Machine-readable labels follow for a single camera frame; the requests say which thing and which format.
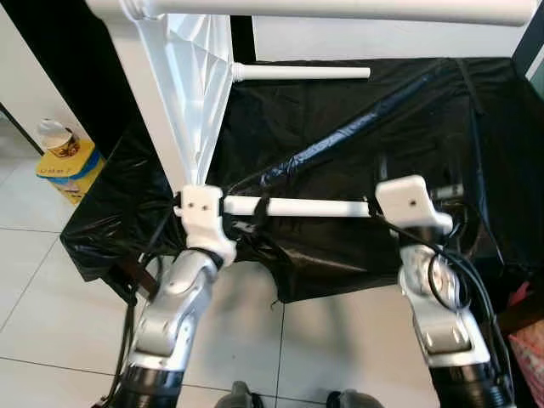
black trash bag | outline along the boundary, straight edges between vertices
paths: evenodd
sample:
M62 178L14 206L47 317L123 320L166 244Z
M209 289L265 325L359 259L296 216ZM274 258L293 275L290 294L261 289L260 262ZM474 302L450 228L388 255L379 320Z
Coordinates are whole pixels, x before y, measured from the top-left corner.
M542 270L544 104L510 59L319 64L370 66L372 76L235 84L209 184L321 200L372 200L379 181L411 174L431 190L461 184L464 197L441 204L469 214L462 249L495 276ZM62 235L86 280L142 251L172 202L145 131L134 133ZM176 253L183 241L172 218L153 251ZM395 283L400 266L395 239L372 219L268 218L239 241L237 260L266 265L282 302Z

yellow container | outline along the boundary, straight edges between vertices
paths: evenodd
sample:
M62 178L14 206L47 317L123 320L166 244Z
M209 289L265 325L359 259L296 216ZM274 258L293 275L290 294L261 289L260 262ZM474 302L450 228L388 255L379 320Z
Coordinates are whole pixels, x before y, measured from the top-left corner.
M105 163L92 141L82 139L79 144L74 156L57 157L47 150L36 168L39 178L48 180L74 205L91 188Z

silver robotic arm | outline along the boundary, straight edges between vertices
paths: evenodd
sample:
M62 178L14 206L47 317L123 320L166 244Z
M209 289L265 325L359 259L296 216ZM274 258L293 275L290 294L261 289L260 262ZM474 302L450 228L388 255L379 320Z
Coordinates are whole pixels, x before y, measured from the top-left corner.
M399 284L411 304L413 325L433 379L441 408L512 408L508 381L492 364L488 345L473 314L462 304L462 282L429 236L447 235L451 217L434 210L423 178L411 176L378 185L383 221L409 231L399 237L403 266ZM222 211L251 213L248 197L223 198L211 186L186 186L175 212L187 233L187 249L163 276L159 292L145 309L127 357L125 372L112 401L115 408L173 408L181 391L196 325L211 301L218 271L232 264L235 243L224 234ZM298 202L271 199L268 215L364 217L365 202ZM339 408L366 408L369 399L338 395Z
M419 176L381 183L376 197L390 226L403 232L399 285L410 302L416 337L441 408L513 408L511 378L503 373L509 367L501 367L495 347L492 353L488 347L502 340L488 336L486 341L468 304L461 300L460 275L446 263L442 255L447 253L439 247L441 238L451 232L451 217L434 210ZM472 283L480 286L487 317L493 319L483 283L474 274L473 278Z
M125 372L112 401L116 408L173 408L179 393L196 326L212 299L218 271L232 264L235 243L223 232L221 189L187 186L182 217L187 249L162 277L158 293L136 327Z

white floor tile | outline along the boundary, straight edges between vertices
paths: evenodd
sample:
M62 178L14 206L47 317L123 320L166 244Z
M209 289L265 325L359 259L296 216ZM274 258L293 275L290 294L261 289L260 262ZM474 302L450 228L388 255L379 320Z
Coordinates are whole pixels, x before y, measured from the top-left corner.
M275 395L282 305L269 272L258 263L223 270L210 309L201 319L184 382L230 389L245 381L253 392Z
M0 184L19 166L20 159L0 157Z
M388 408L438 406L396 286L286 306L279 396L323 403L347 388Z
M292 399L278 399L276 408L324 408L322 404L312 402L294 401Z
M22 160L0 185L0 228L60 232L74 206L36 176L38 159Z
M0 335L0 356L111 374L124 312L104 282L83 281L57 241Z
M214 408L219 400L228 394L227 391L219 391L210 388L197 388L185 386L181 390L178 408ZM274 408L275 398L262 397L264 408Z
M0 157L39 157L28 140L8 119L0 118Z
M0 327L56 237L51 233L0 229Z
M110 384L110 376L0 360L2 406L9 408L88 408Z

white rod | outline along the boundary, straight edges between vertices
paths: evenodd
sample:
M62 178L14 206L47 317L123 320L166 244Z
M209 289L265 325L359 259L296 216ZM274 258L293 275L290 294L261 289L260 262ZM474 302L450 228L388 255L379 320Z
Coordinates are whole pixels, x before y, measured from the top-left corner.
M235 82L251 79L348 79L368 78L371 69L352 66L244 65L235 62L232 73Z
M253 215L259 200L259 197L229 195L224 199L224 211L233 215ZM369 217L368 204L362 201L287 198L270 198L267 214L271 217Z
M125 0L144 14L277 15L522 26L536 0Z

